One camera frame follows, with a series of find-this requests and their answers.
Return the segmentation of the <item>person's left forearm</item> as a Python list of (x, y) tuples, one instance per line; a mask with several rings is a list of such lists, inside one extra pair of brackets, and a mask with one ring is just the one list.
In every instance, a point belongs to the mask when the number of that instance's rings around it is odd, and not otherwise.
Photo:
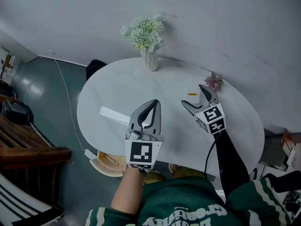
[(113, 197), (111, 208), (135, 215), (140, 207), (144, 174), (138, 169), (128, 167)]

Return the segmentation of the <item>dark grey rolling case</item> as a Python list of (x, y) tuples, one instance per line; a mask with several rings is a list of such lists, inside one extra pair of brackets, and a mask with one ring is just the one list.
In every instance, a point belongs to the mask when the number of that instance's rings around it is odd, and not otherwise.
[(30, 125), (34, 119), (29, 106), (10, 100), (3, 101), (1, 113), (12, 123), (20, 125)]

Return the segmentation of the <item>stack of cardboard boxes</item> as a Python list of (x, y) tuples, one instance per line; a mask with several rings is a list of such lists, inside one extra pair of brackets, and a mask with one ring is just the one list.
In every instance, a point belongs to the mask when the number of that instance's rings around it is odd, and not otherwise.
[(301, 132), (284, 129), (275, 133), (265, 129), (264, 148), (259, 163), (281, 171), (301, 171)]

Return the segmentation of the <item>pink cylindrical tube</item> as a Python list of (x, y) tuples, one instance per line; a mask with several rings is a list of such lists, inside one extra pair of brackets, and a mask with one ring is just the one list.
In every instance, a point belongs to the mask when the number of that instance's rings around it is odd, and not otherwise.
[(104, 163), (105, 165), (119, 165), (119, 162), (111, 158), (109, 155), (104, 155)]

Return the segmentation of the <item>white flower bouquet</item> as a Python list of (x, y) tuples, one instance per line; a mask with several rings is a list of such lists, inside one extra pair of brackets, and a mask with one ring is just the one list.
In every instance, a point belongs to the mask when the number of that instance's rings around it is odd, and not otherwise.
[(165, 15), (157, 14), (154, 17), (139, 17), (130, 25), (120, 30), (122, 37), (129, 39), (138, 50), (153, 52), (164, 46), (162, 33), (165, 30)]

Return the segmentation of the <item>black backpack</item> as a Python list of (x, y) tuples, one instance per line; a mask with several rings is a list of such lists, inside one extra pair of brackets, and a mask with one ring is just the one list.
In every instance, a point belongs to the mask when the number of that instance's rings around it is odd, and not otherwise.
[(86, 67), (86, 81), (89, 80), (89, 78), (98, 70), (100, 70), (101, 68), (105, 67), (107, 64), (94, 59), (90, 62), (90, 64)]

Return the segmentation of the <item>person's beige shoe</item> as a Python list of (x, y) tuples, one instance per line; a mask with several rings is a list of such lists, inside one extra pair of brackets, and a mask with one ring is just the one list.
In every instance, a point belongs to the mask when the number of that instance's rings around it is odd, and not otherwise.
[(169, 163), (168, 168), (172, 174), (175, 174), (181, 168), (181, 166)]

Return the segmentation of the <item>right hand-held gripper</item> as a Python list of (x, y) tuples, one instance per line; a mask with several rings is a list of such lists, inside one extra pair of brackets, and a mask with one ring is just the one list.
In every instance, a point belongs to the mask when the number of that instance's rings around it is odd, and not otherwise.
[(201, 128), (209, 135), (214, 135), (226, 129), (225, 114), (219, 103), (216, 92), (206, 85), (199, 84), (201, 92), (204, 94), (206, 103), (192, 104), (186, 100), (181, 103), (192, 115), (196, 116)]

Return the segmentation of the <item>large wooden drawer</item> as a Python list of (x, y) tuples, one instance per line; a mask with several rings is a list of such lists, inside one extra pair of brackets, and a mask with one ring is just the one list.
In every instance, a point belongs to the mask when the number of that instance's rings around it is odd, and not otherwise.
[(105, 165), (104, 163), (104, 155), (107, 153), (98, 151), (97, 156), (95, 159), (90, 160), (91, 165), (100, 173), (103, 175), (109, 176), (109, 177), (122, 177), (126, 171), (127, 163), (126, 158), (124, 156), (118, 156), (118, 155), (112, 155), (107, 154), (114, 160), (119, 162), (119, 165)]

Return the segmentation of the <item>person's right forearm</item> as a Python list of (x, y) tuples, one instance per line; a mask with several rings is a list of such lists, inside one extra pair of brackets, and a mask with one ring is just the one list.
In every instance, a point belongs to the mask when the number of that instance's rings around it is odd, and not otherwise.
[(222, 188), (228, 197), (232, 191), (250, 182), (247, 168), (226, 130), (214, 135)]

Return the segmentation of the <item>small pink potted plant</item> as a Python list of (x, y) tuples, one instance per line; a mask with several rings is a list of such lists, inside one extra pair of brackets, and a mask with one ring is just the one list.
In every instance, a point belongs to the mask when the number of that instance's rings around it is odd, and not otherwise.
[(220, 76), (216, 75), (214, 72), (211, 72), (211, 75), (205, 79), (205, 83), (214, 92), (217, 92), (221, 89), (224, 81)]

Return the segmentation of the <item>person's khaki shorts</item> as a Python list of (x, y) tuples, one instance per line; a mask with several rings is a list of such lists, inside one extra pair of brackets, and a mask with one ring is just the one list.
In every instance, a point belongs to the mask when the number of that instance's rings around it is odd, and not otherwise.
[[(185, 178), (185, 177), (206, 178), (203, 172), (195, 169), (189, 169), (189, 168), (180, 168), (172, 175), (172, 179)], [(147, 184), (156, 183), (165, 180), (167, 180), (165, 176), (163, 176), (158, 171), (151, 169), (146, 173), (146, 176), (143, 179), (143, 183), (147, 185)]]

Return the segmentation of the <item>white round table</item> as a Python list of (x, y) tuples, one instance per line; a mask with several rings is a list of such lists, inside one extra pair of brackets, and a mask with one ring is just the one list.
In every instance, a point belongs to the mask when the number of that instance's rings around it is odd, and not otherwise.
[(198, 126), (182, 106), (187, 85), (204, 84), (210, 72), (196, 65), (162, 58), (155, 72), (141, 58), (123, 59), (94, 73), (78, 100), (77, 119), (85, 140), (95, 149), (125, 155), (128, 126), (119, 121), (142, 104), (161, 103), (161, 134), (158, 160), (219, 176), (214, 138)]

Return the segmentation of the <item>black office chair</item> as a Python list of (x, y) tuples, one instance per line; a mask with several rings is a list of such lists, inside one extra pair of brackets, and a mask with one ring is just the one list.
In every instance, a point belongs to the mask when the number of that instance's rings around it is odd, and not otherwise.
[(277, 193), (301, 190), (301, 172), (293, 171), (281, 177), (267, 174), (261, 179), (246, 183), (248, 198), (245, 208), (249, 226), (301, 226), (292, 221)]

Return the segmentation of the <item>wooden staircase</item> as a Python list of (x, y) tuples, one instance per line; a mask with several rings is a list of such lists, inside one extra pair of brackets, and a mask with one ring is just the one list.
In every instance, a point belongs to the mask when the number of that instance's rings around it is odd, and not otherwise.
[(47, 226), (64, 216), (58, 204), (62, 166), (71, 159), (33, 124), (12, 123), (1, 113), (3, 101), (22, 101), (0, 94), (0, 226)]

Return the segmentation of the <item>small white card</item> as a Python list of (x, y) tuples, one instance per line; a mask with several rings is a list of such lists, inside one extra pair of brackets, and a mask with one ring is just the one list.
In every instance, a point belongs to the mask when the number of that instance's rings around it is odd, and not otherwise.
[(187, 85), (185, 87), (184, 100), (191, 104), (200, 102), (200, 88), (198, 85)]

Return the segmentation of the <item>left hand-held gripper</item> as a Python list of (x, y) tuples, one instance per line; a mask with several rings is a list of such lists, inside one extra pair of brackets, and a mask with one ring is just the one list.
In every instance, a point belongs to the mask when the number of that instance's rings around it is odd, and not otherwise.
[[(143, 126), (152, 112), (151, 122)], [(129, 121), (126, 139), (126, 163), (131, 168), (153, 169), (164, 142), (161, 133), (161, 104), (157, 99), (144, 103), (136, 109)]]

